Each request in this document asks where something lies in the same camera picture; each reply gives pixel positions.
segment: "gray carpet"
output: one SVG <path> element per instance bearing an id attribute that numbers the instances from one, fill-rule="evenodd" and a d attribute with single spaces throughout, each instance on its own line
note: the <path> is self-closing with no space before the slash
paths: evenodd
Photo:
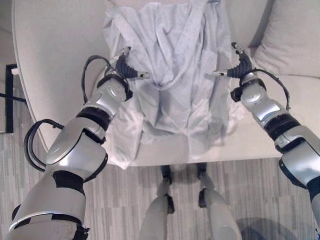
<path id="1" fill-rule="evenodd" d="M 15 94 L 23 96 L 18 81 Z M 14 134 L 0 135 L 0 239 L 11 224 L 12 210 L 41 176 L 23 153 L 23 139 L 31 124 L 26 106 L 14 103 Z M 35 147 L 43 156 L 39 141 Z M 174 165 L 172 170 L 176 211 L 168 216 L 168 239 L 209 239 L 207 213 L 198 208 L 196 166 Z M 309 194 L 286 179 L 277 159 L 213 162 L 208 164 L 208 174 L 230 203 L 244 240 L 317 239 Z M 136 240 L 160 181 L 159 167 L 123 171 L 108 165 L 85 184 L 85 226 L 91 228 L 88 239 Z"/>

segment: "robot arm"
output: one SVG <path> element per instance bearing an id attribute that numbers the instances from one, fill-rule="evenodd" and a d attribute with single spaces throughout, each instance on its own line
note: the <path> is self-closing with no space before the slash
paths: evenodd
<path id="1" fill-rule="evenodd" d="M 241 101 L 272 138 L 275 148 L 283 154 L 279 167 L 285 176 L 294 185 L 308 189 L 313 215 L 320 225 L 320 139 L 290 115 L 289 104 L 286 109 L 268 98 L 266 87 L 255 74 L 257 70 L 252 70 L 249 57 L 236 43 L 232 46 L 239 55 L 240 64 L 218 74 L 240 79 L 239 87 L 231 93 L 232 99 Z"/>
<path id="2" fill-rule="evenodd" d="M 45 156 L 43 177 L 12 214 L 6 240 L 87 238 L 83 184 L 107 164 L 108 155 L 101 144 L 120 104 L 132 96 L 126 78 L 148 77 L 126 64 L 129 50 L 110 61 L 95 94 L 57 136 Z"/>

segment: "black cable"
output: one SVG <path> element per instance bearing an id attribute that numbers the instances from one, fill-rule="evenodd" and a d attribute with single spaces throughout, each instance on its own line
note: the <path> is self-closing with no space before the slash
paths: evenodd
<path id="1" fill-rule="evenodd" d="M 1 92 L 0 92 L 0 97 L 5 98 L 5 99 L 9 99 L 9 100 L 15 100 L 15 101 L 27 104 L 27 101 L 24 98 L 10 96 L 10 95 L 7 95 L 7 94 L 1 93 Z"/>
<path id="2" fill-rule="evenodd" d="M 42 165 L 43 167 L 46 166 L 46 164 L 44 162 L 42 162 L 34 153 L 33 150 L 33 141 L 34 141 L 34 137 L 35 134 L 38 130 L 38 128 L 40 127 L 41 124 L 46 123 L 46 124 L 51 124 L 53 126 L 53 128 L 58 128 L 58 129 L 63 129 L 64 126 L 51 120 L 51 119 L 43 119 L 41 121 L 37 121 L 36 123 L 34 123 L 29 131 L 26 133 L 25 137 L 24 137 L 24 142 L 23 142 L 23 146 L 24 146 L 24 155 L 26 157 L 26 160 L 28 161 L 28 163 L 34 167 L 35 169 L 37 169 L 40 172 L 44 172 L 45 169 L 37 166 L 34 161 L 36 161 L 38 164 Z"/>
<path id="3" fill-rule="evenodd" d="M 92 61 L 94 61 L 94 60 L 96 60 L 96 59 L 102 59 L 102 60 L 104 60 L 105 63 L 106 63 L 106 65 L 107 65 L 109 68 L 111 68 L 112 70 L 118 72 L 118 71 L 110 64 L 110 62 L 108 61 L 108 59 L 106 59 L 105 57 L 100 56 L 100 55 L 92 55 L 92 56 L 90 56 L 90 57 L 86 60 L 86 62 L 85 62 L 85 64 L 84 64 L 83 71 L 82 71 L 82 75 L 81 75 L 81 89 L 82 89 L 82 95 L 83 95 L 83 101 L 84 101 L 84 103 L 86 103 L 86 102 L 88 101 L 88 97 L 87 97 L 87 94 L 86 94 L 86 84 L 85 84 L 85 83 L 86 83 L 85 78 L 86 78 L 87 67 L 89 66 L 89 64 L 90 64 Z"/>
<path id="4" fill-rule="evenodd" d="M 244 73 L 242 76 L 245 76 L 249 73 L 254 73 L 254 72 L 262 72 L 262 73 L 265 73 L 267 74 L 270 78 L 272 78 L 274 81 L 276 81 L 283 89 L 284 91 L 284 94 L 285 94 L 285 98 L 286 98 L 286 107 L 285 109 L 287 111 L 290 110 L 290 93 L 288 91 L 288 89 L 286 88 L 286 86 L 280 81 L 280 79 L 278 77 L 276 77 L 275 75 L 273 75 L 272 73 L 266 71 L 266 70 L 263 70 L 263 69 L 258 69 L 258 68 L 255 68 L 255 69 L 252 69 L 250 71 L 247 71 L 246 73 Z"/>

